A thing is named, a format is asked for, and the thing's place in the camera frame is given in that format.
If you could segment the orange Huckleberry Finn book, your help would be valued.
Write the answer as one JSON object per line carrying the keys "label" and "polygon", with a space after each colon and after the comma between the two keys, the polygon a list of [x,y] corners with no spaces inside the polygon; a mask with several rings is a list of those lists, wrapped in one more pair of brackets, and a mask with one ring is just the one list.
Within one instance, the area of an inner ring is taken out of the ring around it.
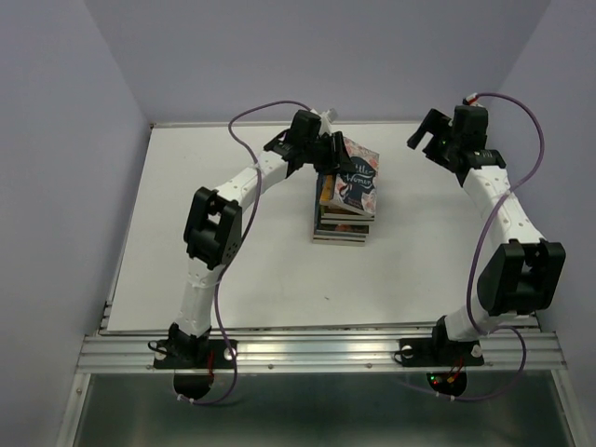
{"label": "orange Huckleberry Finn book", "polygon": [[322,206],[332,206],[334,198],[334,186],[336,175],[323,175],[321,177],[321,187],[319,194],[319,204]]}

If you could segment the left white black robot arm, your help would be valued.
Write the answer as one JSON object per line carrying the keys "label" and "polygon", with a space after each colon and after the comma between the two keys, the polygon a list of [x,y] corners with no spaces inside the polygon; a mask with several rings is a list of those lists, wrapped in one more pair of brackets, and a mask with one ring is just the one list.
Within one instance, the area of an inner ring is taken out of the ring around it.
{"label": "left white black robot arm", "polygon": [[299,110],[287,129],[251,155],[251,165],[214,189],[195,192],[183,230],[188,256],[183,302],[167,338],[153,348],[157,367],[194,369],[206,363],[216,290],[252,225],[244,212],[255,212],[263,193],[305,165],[322,174],[354,170],[342,133],[332,130],[336,117],[333,109]]}

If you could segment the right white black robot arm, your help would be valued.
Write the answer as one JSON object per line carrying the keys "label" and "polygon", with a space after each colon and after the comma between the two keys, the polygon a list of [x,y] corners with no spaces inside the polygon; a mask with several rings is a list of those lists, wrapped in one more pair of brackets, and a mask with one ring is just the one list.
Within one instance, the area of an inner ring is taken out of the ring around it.
{"label": "right white black robot arm", "polygon": [[487,111],[478,106],[458,105],[452,116],[431,109],[407,141],[414,149],[425,135],[431,137],[426,158],[455,175],[483,220],[480,241],[493,250],[484,266],[473,256],[462,308],[441,317],[427,338],[400,340],[400,361],[407,367],[481,365],[482,336],[553,300],[565,249],[531,223],[504,158],[486,146],[488,124]]}

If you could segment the Tale of Two Cities book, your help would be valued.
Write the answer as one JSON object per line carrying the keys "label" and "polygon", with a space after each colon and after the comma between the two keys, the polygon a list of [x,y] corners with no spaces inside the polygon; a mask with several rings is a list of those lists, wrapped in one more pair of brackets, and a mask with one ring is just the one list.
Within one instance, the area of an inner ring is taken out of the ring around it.
{"label": "Tale of Two Cities book", "polygon": [[321,225],[316,228],[317,232],[327,232],[327,233],[354,233],[358,235],[368,235],[369,234],[369,226],[368,225],[347,225],[347,224],[339,224],[339,225]]}

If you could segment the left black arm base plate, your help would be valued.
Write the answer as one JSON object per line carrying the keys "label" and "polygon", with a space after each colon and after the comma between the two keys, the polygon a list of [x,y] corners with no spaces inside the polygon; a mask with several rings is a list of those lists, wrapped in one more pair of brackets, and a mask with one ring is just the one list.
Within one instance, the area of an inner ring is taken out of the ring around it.
{"label": "left black arm base plate", "polygon": [[223,339],[209,340],[200,347],[197,354],[167,354],[164,346],[157,347],[153,360],[156,370],[225,370],[232,371],[234,366],[231,352]]}

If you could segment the floral cover white book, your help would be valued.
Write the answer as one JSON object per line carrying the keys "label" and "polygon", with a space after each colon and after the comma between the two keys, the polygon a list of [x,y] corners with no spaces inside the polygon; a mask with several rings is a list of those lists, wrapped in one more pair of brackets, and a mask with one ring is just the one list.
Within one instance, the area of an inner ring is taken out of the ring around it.
{"label": "floral cover white book", "polygon": [[376,214],[380,155],[347,137],[344,141],[355,171],[335,176],[329,205],[373,218]]}

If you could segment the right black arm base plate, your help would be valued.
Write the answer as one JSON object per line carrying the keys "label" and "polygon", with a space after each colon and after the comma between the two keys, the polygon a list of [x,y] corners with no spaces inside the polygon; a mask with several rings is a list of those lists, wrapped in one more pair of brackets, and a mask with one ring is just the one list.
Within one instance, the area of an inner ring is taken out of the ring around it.
{"label": "right black arm base plate", "polygon": [[401,338],[394,359],[406,368],[482,366],[484,358],[478,341],[435,342],[431,337]]}

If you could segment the dark red orange book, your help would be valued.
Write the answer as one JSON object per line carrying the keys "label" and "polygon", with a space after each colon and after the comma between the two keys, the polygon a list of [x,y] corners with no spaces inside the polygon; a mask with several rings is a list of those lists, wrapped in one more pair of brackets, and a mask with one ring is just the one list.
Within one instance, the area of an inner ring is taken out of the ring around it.
{"label": "dark red orange book", "polygon": [[320,202],[323,185],[325,183],[324,176],[318,176],[317,179],[317,197],[315,205],[316,218],[330,223],[331,221],[341,221],[352,223],[370,224],[374,221],[373,217],[366,217],[357,214],[353,211],[338,209],[330,206],[325,206]]}

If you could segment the Three Days to See book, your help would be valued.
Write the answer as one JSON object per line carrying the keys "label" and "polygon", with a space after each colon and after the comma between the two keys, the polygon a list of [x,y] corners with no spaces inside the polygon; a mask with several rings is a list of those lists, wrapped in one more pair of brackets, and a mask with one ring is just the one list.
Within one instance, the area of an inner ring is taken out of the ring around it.
{"label": "Three Days to See book", "polygon": [[325,237],[325,238],[366,238],[369,234],[368,233],[354,233],[354,232],[322,232],[316,231],[313,234],[313,237]]}

